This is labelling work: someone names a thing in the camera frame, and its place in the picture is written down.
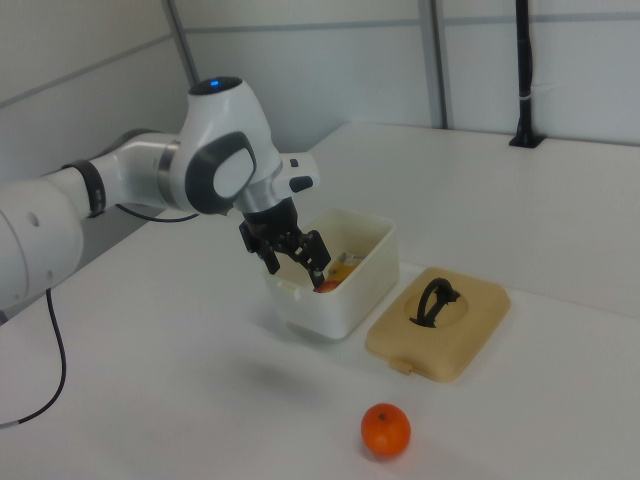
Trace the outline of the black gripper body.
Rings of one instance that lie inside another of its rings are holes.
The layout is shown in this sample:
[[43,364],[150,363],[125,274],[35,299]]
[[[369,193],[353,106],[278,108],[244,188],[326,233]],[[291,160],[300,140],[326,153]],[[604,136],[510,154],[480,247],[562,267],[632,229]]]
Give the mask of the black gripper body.
[[298,212],[291,198],[256,213],[245,213],[239,230],[248,251],[263,247],[295,251],[302,232],[298,227]]

